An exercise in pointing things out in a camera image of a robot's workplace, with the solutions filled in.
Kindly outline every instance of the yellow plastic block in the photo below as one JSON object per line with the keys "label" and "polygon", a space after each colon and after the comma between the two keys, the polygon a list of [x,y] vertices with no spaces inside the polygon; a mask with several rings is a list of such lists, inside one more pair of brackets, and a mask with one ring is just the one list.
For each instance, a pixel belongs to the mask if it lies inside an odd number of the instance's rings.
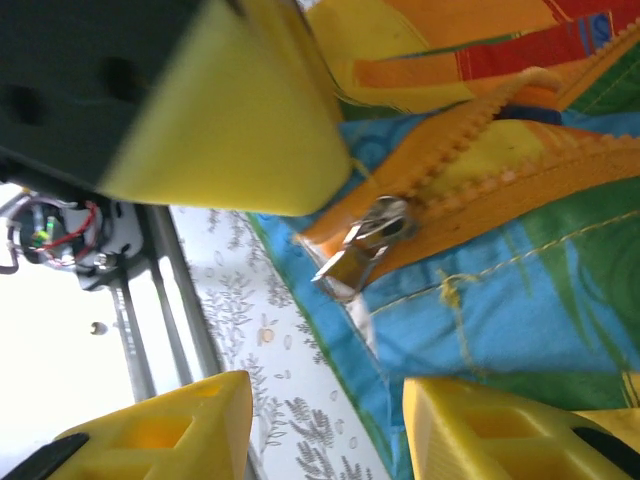
{"label": "yellow plastic block", "polygon": [[252,417],[247,373],[222,373],[63,433],[90,439],[49,478],[240,480]]}
{"label": "yellow plastic block", "polygon": [[404,416],[416,480],[629,480],[572,428],[594,422],[461,380],[408,379]]}

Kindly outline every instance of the yellow foam block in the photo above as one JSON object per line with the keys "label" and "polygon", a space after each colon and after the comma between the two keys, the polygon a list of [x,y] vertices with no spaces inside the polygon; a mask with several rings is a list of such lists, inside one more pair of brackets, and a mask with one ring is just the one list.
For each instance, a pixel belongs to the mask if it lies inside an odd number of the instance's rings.
{"label": "yellow foam block", "polygon": [[351,171],[339,119],[294,1],[208,0],[99,190],[141,203],[309,214]]}

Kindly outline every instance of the fabric seam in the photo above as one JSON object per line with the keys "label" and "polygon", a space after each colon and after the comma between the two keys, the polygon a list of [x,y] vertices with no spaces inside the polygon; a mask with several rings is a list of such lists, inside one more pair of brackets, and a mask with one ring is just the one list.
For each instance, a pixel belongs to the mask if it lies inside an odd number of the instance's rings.
{"label": "fabric seam", "polygon": [[589,233],[589,232],[592,232],[592,231],[595,231],[595,230],[599,230],[601,228],[608,227],[608,226],[613,225],[615,223],[619,223],[619,222],[628,220],[629,218],[637,217],[639,215],[640,215],[640,210],[632,210],[632,211],[629,211],[629,212],[624,213],[622,215],[618,215],[616,217],[613,217],[613,218],[610,218],[608,220],[605,220],[603,222],[599,222],[599,223],[594,223],[594,224],[588,225],[588,226],[583,227],[583,228],[581,228],[579,230],[575,230],[575,231],[573,231],[571,233],[568,233],[568,234],[566,234],[566,235],[564,235],[564,236],[562,236],[562,237],[560,237],[560,238],[558,238],[556,240],[552,240],[552,241],[550,241],[550,242],[548,242],[548,243],[546,243],[546,244],[544,244],[544,245],[542,245],[540,247],[534,248],[534,249],[532,249],[532,250],[530,250],[530,251],[528,251],[526,253],[522,253],[520,255],[516,255],[516,256],[514,256],[514,257],[512,257],[512,258],[510,258],[508,260],[505,260],[503,262],[500,262],[500,263],[498,263],[498,264],[496,264],[496,265],[494,265],[492,267],[486,268],[486,269],[482,270],[479,273],[455,273],[455,274],[449,275],[448,277],[444,278],[438,285],[426,288],[426,289],[418,291],[418,292],[414,292],[414,293],[412,293],[410,295],[406,295],[406,296],[401,297],[401,298],[399,298],[397,300],[394,300],[393,302],[390,302],[390,303],[388,303],[386,305],[383,305],[383,306],[377,308],[376,310],[371,312],[371,315],[375,316],[378,313],[381,313],[381,312],[383,312],[385,310],[388,310],[391,307],[395,307],[396,305],[404,303],[404,302],[406,302],[408,300],[413,300],[414,298],[418,298],[418,297],[427,295],[427,294],[429,294],[429,293],[431,293],[431,292],[433,292],[435,290],[442,289],[443,286],[450,285],[452,281],[458,281],[458,282],[459,281],[471,281],[471,280],[475,281],[475,280],[479,279],[480,277],[484,277],[484,276],[490,275],[492,273],[495,273],[497,270],[500,270],[503,267],[506,267],[506,266],[509,266],[509,265],[514,265],[517,262],[525,260],[525,259],[527,259],[527,258],[529,258],[531,256],[534,256],[534,255],[538,254],[538,253],[542,253],[542,252],[544,252],[546,250],[549,250],[550,248],[562,245],[566,241],[571,240],[574,237],[577,237],[579,235],[584,235],[585,233]]}

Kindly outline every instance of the screw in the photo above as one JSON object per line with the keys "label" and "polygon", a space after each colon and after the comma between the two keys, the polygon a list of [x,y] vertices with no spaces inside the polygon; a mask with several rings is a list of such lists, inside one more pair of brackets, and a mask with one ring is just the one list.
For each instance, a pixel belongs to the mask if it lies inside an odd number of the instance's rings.
{"label": "screw", "polygon": [[91,330],[89,330],[89,333],[91,333],[91,335],[104,335],[105,333],[107,333],[107,326],[102,323],[102,322],[93,322],[91,324]]}
{"label": "screw", "polygon": [[93,265],[97,267],[98,270],[108,270],[115,267],[116,256],[110,253],[98,253],[93,260]]}

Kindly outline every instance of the red wire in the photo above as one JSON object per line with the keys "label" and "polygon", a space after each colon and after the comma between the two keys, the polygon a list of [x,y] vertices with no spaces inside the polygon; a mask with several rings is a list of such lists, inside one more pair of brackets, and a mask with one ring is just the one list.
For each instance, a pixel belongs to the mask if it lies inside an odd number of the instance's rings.
{"label": "red wire", "polygon": [[[65,235],[64,237],[56,240],[55,242],[49,243],[47,245],[43,245],[42,247],[38,248],[36,251],[42,252],[42,251],[51,250],[52,248],[59,247],[60,245],[64,245],[65,243],[69,243],[74,238],[79,237],[80,235],[84,234],[84,232],[86,232],[87,229],[93,223],[93,220],[96,217],[96,212],[98,210],[98,208],[96,207],[96,204],[93,203],[93,202],[87,202],[87,206],[89,207],[89,215],[87,215],[87,218],[85,219],[83,224],[80,225],[80,228],[78,228],[77,230],[71,232],[70,234]],[[92,243],[95,244],[96,240],[97,240],[97,234],[94,235],[94,240],[93,240]],[[91,248],[93,248],[93,245],[91,245],[91,247],[87,247],[87,248],[89,248],[89,250],[85,253],[85,255],[91,250]]]}

